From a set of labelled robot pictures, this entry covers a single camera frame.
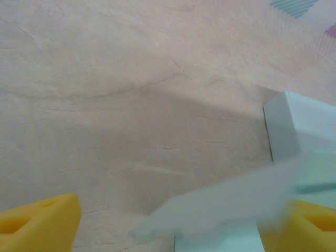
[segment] teal stripe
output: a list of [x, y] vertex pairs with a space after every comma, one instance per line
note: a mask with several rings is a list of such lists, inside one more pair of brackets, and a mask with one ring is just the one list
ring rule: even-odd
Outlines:
[[317, 1], [318, 0], [274, 0], [270, 5], [294, 18], [299, 18]]

